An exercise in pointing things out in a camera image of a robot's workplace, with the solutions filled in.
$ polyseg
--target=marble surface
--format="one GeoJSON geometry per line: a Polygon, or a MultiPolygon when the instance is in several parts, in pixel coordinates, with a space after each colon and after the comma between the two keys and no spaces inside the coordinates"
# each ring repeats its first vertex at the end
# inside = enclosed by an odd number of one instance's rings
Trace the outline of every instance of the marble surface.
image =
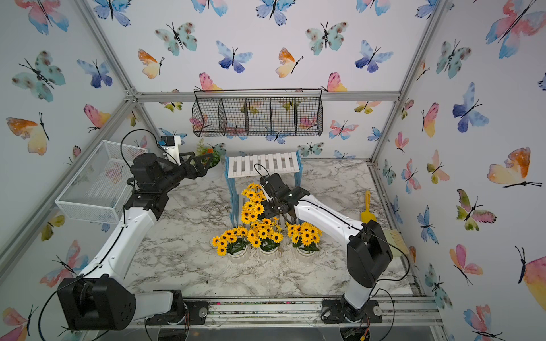
{"type": "MultiPolygon", "coordinates": [[[[372,192],[370,210],[384,229],[389,225],[379,202],[370,171],[363,160],[303,160],[302,187],[320,201],[354,219],[364,210],[364,191],[372,192]]],[[[284,175],[294,185],[293,175],[284,175]]],[[[238,191],[257,178],[241,178],[238,191]]],[[[341,295],[349,281],[345,246],[326,234],[311,263],[296,258],[289,238],[281,243],[274,260],[263,260],[259,250],[234,264],[219,257],[211,239],[231,228],[229,191],[224,178],[183,181],[171,191],[161,219],[140,245],[124,284],[132,292],[180,289],[184,296],[323,296],[341,295]]],[[[400,278],[405,270],[395,258],[384,278],[400,278]]],[[[411,295],[407,279],[379,282],[392,295],[411,295]]]]}

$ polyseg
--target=hanging wire basket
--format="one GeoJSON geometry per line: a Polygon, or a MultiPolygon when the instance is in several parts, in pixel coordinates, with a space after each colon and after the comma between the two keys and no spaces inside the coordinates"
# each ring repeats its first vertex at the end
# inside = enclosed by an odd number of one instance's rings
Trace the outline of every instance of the hanging wire basket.
{"type": "Polygon", "coordinates": [[[196,90],[196,136],[320,136],[321,89],[196,90]]]}

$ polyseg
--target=yellow butterfly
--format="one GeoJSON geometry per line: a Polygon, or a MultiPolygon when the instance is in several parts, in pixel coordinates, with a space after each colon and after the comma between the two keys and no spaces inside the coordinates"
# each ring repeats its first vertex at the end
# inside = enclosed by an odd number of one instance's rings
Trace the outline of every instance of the yellow butterfly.
{"type": "Polygon", "coordinates": [[[298,65],[298,63],[302,59],[303,59],[303,56],[300,57],[300,59],[298,59],[298,61],[296,61],[294,59],[294,57],[292,57],[290,52],[288,52],[288,50],[283,47],[281,52],[278,53],[278,60],[281,61],[282,66],[278,67],[275,70],[275,72],[278,73],[278,77],[279,78],[284,78],[284,77],[292,74],[292,72],[294,72],[294,69],[296,68],[296,65],[298,65]]]}

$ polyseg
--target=black cable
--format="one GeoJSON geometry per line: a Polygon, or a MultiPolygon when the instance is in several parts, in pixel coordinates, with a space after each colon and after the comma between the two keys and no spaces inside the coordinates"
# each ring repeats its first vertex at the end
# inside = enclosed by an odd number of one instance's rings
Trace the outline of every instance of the black cable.
{"type": "Polygon", "coordinates": [[[393,299],[393,297],[389,294],[389,292],[388,292],[387,290],[385,290],[385,289],[383,289],[383,288],[379,288],[379,289],[377,289],[377,291],[376,291],[376,293],[374,294],[374,296],[377,295],[378,291],[380,291],[380,290],[383,290],[384,292],[387,293],[387,295],[389,295],[390,301],[391,301],[392,304],[393,304],[393,321],[392,321],[391,324],[390,324],[390,328],[389,328],[389,331],[387,332],[387,334],[385,334],[385,336],[383,336],[381,339],[379,339],[379,341],[383,341],[383,340],[385,340],[385,338],[387,337],[387,335],[390,333],[390,331],[393,329],[393,325],[394,325],[394,316],[395,316],[395,314],[396,314],[396,309],[394,308],[394,299],[393,299]]]}

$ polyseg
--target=flower pot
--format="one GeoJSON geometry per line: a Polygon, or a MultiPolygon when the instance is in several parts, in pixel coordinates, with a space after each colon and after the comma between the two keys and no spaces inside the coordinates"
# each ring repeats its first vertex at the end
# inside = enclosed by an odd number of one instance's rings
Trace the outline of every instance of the flower pot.
{"type": "Polygon", "coordinates": [[[278,247],[276,247],[275,249],[271,250],[271,251],[263,251],[261,248],[259,249],[260,250],[260,258],[261,259],[264,259],[264,260],[273,260],[273,259],[276,259],[277,258],[277,251],[278,251],[278,247]]]}
{"type": "Polygon", "coordinates": [[[232,261],[235,264],[241,264],[248,260],[250,257],[250,246],[245,246],[245,248],[239,252],[236,252],[235,254],[228,253],[228,258],[230,261],[232,261]]]}
{"type": "Polygon", "coordinates": [[[296,258],[301,262],[311,263],[317,257],[316,251],[304,251],[300,248],[294,248],[294,249],[296,249],[296,258]]]}

